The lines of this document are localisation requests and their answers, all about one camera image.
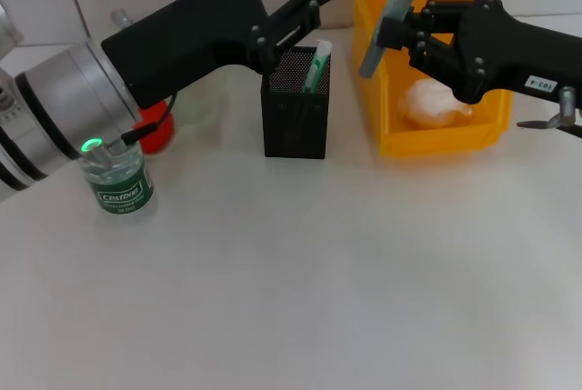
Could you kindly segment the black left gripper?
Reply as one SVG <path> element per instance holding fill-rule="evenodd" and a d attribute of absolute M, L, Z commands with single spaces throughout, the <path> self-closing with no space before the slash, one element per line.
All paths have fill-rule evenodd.
<path fill-rule="evenodd" d="M 259 74 L 321 26 L 331 0 L 289 0 L 267 16 L 262 0 L 175 0 L 101 47 L 137 105 L 147 109 L 227 65 Z"/>

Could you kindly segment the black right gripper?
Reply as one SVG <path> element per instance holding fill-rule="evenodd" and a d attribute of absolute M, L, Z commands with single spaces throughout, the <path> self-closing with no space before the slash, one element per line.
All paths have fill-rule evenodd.
<path fill-rule="evenodd" d="M 454 47 L 430 34 L 454 35 Z M 409 8 L 406 23 L 384 18 L 376 44 L 406 48 L 411 67 L 456 85 L 455 97 L 467 104 L 492 90 L 557 103 L 568 87 L 581 105 L 581 39 L 521 22 L 501 0 L 428 0 L 418 11 Z"/>

